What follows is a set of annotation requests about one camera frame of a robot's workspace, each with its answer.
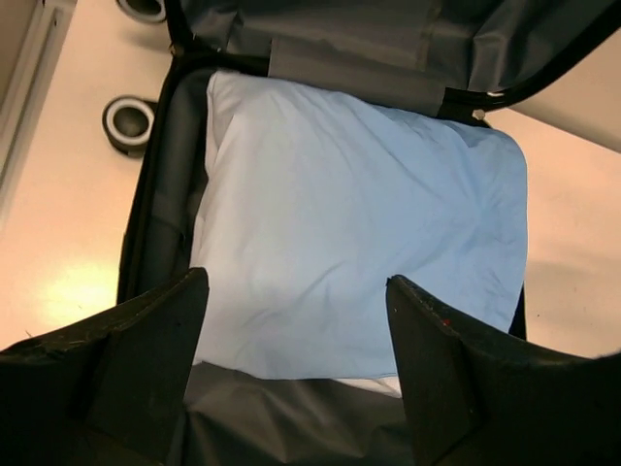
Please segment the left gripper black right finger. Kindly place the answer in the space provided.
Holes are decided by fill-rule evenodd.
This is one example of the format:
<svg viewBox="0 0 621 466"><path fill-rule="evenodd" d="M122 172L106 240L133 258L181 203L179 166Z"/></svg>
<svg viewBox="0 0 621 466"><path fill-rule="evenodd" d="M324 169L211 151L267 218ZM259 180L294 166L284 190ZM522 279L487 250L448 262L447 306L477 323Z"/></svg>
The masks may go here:
<svg viewBox="0 0 621 466"><path fill-rule="evenodd" d="M620 357L531 344L407 278L386 308L418 465L616 465Z"/></svg>

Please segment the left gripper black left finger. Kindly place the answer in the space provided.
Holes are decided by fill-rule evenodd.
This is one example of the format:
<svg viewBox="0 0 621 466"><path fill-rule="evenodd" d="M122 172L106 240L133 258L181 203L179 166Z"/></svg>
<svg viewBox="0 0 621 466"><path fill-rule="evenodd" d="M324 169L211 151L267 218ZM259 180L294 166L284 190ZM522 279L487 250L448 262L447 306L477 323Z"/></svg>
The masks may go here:
<svg viewBox="0 0 621 466"><path fill-rule="evenodd" d="M208 292L191 269L2 350L2 464L165 464Z"/></svg>

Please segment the light blue shirt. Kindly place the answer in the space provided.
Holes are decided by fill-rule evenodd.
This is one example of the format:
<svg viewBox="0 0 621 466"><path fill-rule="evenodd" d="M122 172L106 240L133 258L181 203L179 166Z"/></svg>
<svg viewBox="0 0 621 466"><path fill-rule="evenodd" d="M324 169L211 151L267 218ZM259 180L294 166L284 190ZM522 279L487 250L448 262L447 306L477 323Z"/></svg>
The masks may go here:
<svg viewBox="0 0 621 466"><path fill-rule="evenodd" d="M197 361L399 395L395 275L509 330L528 235L527 166L508 135L232 72L206 97Z"/></svg>

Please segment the yellow suitcase with grey lining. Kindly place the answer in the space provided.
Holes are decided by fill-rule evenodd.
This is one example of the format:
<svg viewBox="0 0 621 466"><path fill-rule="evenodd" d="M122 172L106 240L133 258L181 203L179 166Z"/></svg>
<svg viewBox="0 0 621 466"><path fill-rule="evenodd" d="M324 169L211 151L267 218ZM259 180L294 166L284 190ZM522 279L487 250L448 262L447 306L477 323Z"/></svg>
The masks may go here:
<svg viewBox="0 0 621 466"><path fill-rule="evenodd" d="M556 82L620 25L616 1L163 1L173 63L143 142L117 300L189 271L207 184L198 87L229 68L484 124ZM163 465L418 465L403 398L192 366Z"/></svg>

